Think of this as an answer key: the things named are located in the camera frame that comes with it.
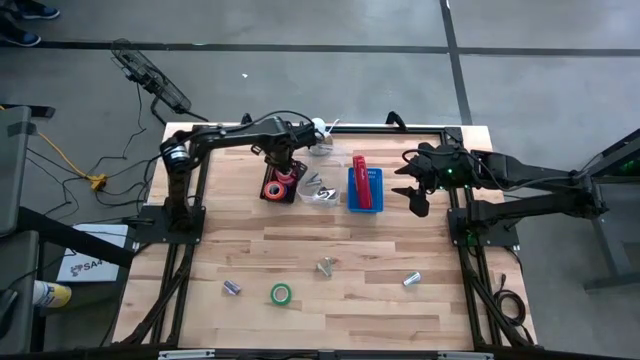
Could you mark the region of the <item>green tape roll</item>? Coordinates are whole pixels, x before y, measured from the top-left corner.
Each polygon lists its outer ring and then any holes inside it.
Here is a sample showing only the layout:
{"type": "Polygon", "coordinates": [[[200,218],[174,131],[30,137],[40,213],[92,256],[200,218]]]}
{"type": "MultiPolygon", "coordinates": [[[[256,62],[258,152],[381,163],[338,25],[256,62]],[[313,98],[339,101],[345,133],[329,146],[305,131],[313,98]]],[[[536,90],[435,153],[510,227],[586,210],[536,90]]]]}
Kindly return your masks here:
{"type": "Polygon", "coordinates": [[[275,305],[287,306],[292,300],[292,290],[285,283],[277,283],[271,289],[270,298],[275,305]]]}

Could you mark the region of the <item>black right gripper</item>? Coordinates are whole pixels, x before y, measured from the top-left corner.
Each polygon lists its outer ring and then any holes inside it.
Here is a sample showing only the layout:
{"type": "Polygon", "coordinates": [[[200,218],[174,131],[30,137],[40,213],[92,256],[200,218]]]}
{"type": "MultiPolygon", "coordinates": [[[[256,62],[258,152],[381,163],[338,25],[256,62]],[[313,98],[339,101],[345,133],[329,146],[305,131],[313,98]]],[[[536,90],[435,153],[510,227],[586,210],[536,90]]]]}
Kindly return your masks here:
{"type": "MultiPolygon", "coordinates": [[[[468,151],[458,145],[441,144],[433,147],[427,142],[418,146],[420,166],[408,163],[394,171],[397,175],[421,176],[428,189],[465,188],[474,184],[474,161],[468,151]]],[[[409,199],[409,210],[418,217],[429,215],[430,203],[426,191],[413,187],[392,188],[392,192],[409,199]]]]}

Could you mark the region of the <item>black aluminium table frame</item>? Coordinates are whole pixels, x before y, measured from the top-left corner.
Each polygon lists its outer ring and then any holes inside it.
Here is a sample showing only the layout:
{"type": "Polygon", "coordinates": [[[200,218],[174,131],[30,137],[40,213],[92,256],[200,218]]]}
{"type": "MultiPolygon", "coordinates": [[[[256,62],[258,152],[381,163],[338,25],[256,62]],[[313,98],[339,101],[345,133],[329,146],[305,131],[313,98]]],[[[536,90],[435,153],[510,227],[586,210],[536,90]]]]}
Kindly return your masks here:
{"type": "Polygon", "coordinates": [[[450,197],[430,197],[425,218],[392,188],[412,184],[394,173],[405,150],[440,140],[418,126],[339,126],[336,146],[384,173],[384,210],[355,213],[261,200],[264,160],[246,147],[215,151],[203,195],[204,236],[195,248],[182,304],[184,348],[469,350],[473,346],[459,256],[448,233],[450,197]],[[316,263],[332,257],[333,275],[316,263]],[[405,277],[420,272],[418,284],[405,277]],[[225,291],[231,280],[237,295],[225,291]],[[292,290],[272,303],[277,283],[292,290]]]}

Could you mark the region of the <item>person's shoe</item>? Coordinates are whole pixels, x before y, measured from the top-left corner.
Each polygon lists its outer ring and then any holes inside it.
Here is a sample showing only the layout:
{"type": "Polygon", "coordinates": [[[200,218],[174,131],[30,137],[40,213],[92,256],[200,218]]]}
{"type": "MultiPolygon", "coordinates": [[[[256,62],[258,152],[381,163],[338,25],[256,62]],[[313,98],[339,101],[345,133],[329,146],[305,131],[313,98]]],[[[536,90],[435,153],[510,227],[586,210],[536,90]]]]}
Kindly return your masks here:
{"type": "Polygon", "coordinates": [[[0,36],[7,42],[22,47],[34,47],[41,42],[39,35],[24,31],[11,22],[0,23],[0,36]]]}
{"type": "Polygon", "coordinates": [[[16,7],[25,20],[54,20],[60,16],[58,9],[35,1],[26,1],[16,7]]]}

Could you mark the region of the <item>blue plastic basket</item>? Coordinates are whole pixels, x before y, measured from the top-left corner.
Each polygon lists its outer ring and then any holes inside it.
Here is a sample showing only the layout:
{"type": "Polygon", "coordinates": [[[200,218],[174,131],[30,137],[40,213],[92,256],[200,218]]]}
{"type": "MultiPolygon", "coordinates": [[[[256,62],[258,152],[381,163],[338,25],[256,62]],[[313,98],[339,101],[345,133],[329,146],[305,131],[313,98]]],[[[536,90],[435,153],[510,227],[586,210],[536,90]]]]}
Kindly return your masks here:
{"type": "Polygon", "coordinates": [[[354,169],[348,169],[347,175],[347,209],[359,213],[380,213],[384,210],[384,173],[381,168],[369,168],[369,185],[372,195],[372,207],[362,208],[356,193],[354,169]]]}

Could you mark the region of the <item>black plastic basket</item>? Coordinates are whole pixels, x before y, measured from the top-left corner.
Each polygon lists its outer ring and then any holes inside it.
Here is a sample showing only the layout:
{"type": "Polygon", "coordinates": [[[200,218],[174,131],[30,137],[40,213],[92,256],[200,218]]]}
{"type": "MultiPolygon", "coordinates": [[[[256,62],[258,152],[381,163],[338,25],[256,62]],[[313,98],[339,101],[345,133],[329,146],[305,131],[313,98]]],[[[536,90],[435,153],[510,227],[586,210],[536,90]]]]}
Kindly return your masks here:
{"type": "Polygon", "coordinates": [[[263,178],[263,183],[261,185],[261,190],[259,193],[259,196],[261,199],[268,201],[268,202],[274,202],[274,203],[280,203],[280,204],[292,204],[295,202],[296,199],[296,192],[297,192],[297,188],[298,185],[300,183],[300,180],[302,179],[302,177],[306,174],[308,167],[301,161],[297,161],[297,160],[293,160],[293,168],[294,170],[294,176],[296,177],[296,182],[294,184],[291,184],[289,186],[287,186],[287,195],[286,197],[281,200],[281,201],[269,201],[267,200],[264,195],[263,195],[263,188],[265,186],[266,183],[270,182],[270,181],[278,181],[275,175],[275,171],[277,169],[272,168],[271,166],[267,166],[266,167],[266,171],[264,174],[264,178],[263,178]]]}

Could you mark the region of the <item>black flat bar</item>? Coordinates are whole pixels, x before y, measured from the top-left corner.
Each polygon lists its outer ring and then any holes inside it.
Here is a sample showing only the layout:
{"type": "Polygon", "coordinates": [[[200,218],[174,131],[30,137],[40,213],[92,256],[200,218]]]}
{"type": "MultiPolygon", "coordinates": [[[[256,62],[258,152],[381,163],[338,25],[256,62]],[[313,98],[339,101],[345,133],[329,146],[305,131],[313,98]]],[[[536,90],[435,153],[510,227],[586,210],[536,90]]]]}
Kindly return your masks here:
{"type": "Polygon", "coordinates": [[[56,113],[56,109],[51,106],[0,103],[0,108],[2,108],[3,110],[18,107],[28,108],[31,112],[31,116],[36,118],[50,119],[56,113]]]}

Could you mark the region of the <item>black metal cart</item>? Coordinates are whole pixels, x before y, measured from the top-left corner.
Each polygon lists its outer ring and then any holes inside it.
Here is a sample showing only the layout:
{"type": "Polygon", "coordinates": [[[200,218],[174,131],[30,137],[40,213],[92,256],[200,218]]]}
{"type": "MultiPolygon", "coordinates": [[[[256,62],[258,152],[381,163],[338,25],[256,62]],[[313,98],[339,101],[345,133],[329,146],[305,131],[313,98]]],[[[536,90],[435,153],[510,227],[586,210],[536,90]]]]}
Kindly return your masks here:
{"type": "Polygon", "coordinates": [[[640,285],[625,250],[640,245],[640,128],[596,155],[589,167],[596,192],[608,210],[592,221],[608,275],[584,284],[587,291],[640,285]]]}

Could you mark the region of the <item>orange tape roll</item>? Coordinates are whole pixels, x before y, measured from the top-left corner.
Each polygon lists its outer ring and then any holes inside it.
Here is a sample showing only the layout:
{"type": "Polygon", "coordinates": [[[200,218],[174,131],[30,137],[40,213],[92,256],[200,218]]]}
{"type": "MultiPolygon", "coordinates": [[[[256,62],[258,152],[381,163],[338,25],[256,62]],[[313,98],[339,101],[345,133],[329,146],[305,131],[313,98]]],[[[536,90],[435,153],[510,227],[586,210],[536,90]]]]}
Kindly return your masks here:
{"type": "Polygon", "coordinates": [[[281,201],[287,195],[287,186],[279,181],[270,181],[265,184],[263,195],[269,201],[281,201]]]}

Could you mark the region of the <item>black diagonal bar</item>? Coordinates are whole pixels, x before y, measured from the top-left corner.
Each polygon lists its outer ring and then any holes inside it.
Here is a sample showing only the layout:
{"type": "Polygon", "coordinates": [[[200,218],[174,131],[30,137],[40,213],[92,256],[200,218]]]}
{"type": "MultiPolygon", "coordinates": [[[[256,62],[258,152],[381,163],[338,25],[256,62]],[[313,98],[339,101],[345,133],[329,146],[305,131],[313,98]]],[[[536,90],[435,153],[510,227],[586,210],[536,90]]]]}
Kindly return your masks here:
{"type": "Polygon", "coordinates": [[[16,229],[36,231],[41,237],[55,245],[123,268],[129,268],[134,258],[134,253],[130,250],[76,230],[25,207],[19,208],[16,229]]]}

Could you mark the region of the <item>silver bracket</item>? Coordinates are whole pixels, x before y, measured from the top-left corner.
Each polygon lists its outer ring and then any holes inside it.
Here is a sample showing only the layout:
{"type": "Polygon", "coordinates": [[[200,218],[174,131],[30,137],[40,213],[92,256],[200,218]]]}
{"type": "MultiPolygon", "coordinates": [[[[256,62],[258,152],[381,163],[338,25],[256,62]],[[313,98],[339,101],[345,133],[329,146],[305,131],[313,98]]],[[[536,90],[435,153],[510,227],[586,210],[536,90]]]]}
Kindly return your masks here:
{"type": "Polygon", "coordinates": [[[214,349],[180,349],[160,351],[157,360],[205,360],[215,357],[214,349]]]}
{"type": "Polygon", "coordinates": [[[437,360],[495,360],[491,353],[441,351],[437,354],[437,360]]]}

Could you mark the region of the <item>clear plastic bin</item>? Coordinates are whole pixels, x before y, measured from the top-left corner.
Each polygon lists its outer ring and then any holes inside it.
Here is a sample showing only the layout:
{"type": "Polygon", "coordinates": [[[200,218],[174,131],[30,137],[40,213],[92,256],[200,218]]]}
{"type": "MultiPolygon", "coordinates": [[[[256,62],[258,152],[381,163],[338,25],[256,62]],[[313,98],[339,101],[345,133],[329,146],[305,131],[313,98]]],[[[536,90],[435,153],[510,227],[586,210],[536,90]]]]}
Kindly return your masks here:
{"type": "Polygon", "coordinates": [[[310,149],[297,152],[296,159],[303,162],[308,170],[300,180],[297,195],[307,205],[335,207],[341,202],[341,196],[346,184],[346,160],[345,148],[333,145],[317,145],[310,149]],[[322,178],[319,186],[307,187],[305,182],[318,173],[322,178]],[[319,187],[336,189],[336,198],[333,200],[318,200],[315,194],[319,187]]]}

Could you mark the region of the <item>yellow white bottle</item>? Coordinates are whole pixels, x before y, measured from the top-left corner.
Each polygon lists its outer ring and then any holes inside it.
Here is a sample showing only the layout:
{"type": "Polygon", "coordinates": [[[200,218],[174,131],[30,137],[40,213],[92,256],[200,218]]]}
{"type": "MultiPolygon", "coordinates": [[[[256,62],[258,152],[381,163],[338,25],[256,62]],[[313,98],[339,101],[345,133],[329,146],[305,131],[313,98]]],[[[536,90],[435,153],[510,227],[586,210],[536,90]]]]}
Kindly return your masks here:
{"type": "Polygon", "coordinates": [[[33,284],[32,304],[41,308],[61,308],[72,297],[70,287],[58,283],[35,280],[33,284]]]}

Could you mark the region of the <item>red stapler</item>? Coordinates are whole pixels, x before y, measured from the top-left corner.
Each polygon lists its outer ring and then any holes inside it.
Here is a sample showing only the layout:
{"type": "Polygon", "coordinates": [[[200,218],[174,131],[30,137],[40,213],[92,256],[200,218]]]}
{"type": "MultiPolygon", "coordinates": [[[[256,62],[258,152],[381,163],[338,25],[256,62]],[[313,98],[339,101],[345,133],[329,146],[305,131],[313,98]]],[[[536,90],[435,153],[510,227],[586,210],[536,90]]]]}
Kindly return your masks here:
{"type": "Polygon", "coordinates": [[[354,182],[358,204],[361,209],[370,210],[373,206],[373,198],[370,189],[370,180],[366,160],[362,155],[352,158],[354,170],[354,182]]]}

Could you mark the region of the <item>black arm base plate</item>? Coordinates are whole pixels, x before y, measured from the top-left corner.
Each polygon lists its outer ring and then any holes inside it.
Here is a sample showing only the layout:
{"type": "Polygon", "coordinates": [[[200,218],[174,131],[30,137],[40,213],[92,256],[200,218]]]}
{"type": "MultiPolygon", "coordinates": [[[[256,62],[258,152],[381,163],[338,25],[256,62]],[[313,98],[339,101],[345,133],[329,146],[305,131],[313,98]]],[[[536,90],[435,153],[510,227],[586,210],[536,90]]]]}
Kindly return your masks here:
{"type": "Polygon", "coordinates": [[[174,220],[165,205],[145,205],[139,214],[136,240],[139,243],[196,245],[202,240],[205,207],[192,207],[186,224],[174,220]]]}
{"type": "Polygon", "coordinates": [[[447,222],[451,243],[458,247],[518,247],[515,221],[500,220],[491,225],[469,225],[465,208],[451,208],[447,222]]]}

